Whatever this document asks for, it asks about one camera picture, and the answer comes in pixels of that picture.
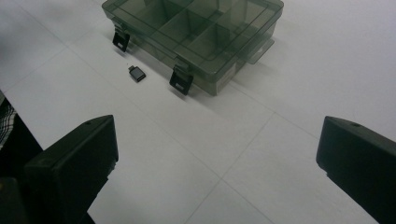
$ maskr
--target white floor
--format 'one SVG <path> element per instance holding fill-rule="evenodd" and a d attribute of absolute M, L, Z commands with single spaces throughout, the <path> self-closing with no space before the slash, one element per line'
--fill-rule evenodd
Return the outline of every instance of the white floor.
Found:
<path fill-rule="evenodd" d="M 0 0 L 0 89 L 40 145 L 115 116 L 96 223 L 375 223 L 315 157 L 327 115 L 396 140 L 395 1 L 284 0 L 276 43 L 216 97 L 117 50 L 103 2 Z"/>

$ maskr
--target plastic storage box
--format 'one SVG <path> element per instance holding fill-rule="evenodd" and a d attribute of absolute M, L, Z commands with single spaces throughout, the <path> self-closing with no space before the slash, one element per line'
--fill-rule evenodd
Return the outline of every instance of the plastic storage box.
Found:
<path fill-rule="evenodd" d="M 113 44 L 131 41 L 174 69 L 170 84 L 187 94 L 191 83 L 216 95 L 245 63 L 274 41 L 279 0 L 107 0 L 116 27 Z"/>

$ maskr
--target usb adapter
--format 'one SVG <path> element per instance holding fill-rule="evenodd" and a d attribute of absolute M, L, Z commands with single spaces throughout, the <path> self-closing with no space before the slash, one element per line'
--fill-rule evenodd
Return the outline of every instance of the usb adapter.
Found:
<path fill-rule="evenodd" d="M 129 68 L 129 74 L 131 75 L 131 77 L 136 81 L 139 82 L 141 81 L 143 78 L 146 77 L 146 74 L 137 66 L 131 66 Z"/>

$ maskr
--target small black object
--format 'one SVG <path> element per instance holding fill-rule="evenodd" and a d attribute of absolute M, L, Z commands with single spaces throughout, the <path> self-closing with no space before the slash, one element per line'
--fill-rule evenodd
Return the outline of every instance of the small black object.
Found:
<path fill-rule="evenodd" d="M 24 166 L 38 223 L 92 223 L 87 211 L 119 159 L 111 115 L 82 123 Z"/>
<path fill-rule="evenodd" d="M 177 71 L 174 70 L 171 80 L 169 81 L 169 84 L 184 95 L 187 95 L 189 93 L 191 84 L 193 81 L 193 76 L 179 76 L 177 74 Z"/>
<path fill-rule="evenodd" d="M 125 34 L 125 35 L 120 35 L 118 32 L 114 34 L 113 38 L 113 44 L 122 50 L 123 52 L 126 51 L 128 48 L 128 43 L 129 43 L 130 36 Z"/>
<path fill-rule="evenodd" d="M 17 180 L 0 177 L 0 223 L 26 224 L 28 220 Z"/>
<path fill-rule="evenodd" d="M 129 74 L 131 75 L 131 77 L 136 81 L 139 82 L 141 81 L 143 78 L 146 77 L 146 74 L 137 66 L 131 66 L 129 68 Z"/>
<path fill-rule="evenodd" d="M 395 223 L 395 142 L 357 123 L 326 117 L 317 163 L 376 221 Z"/>

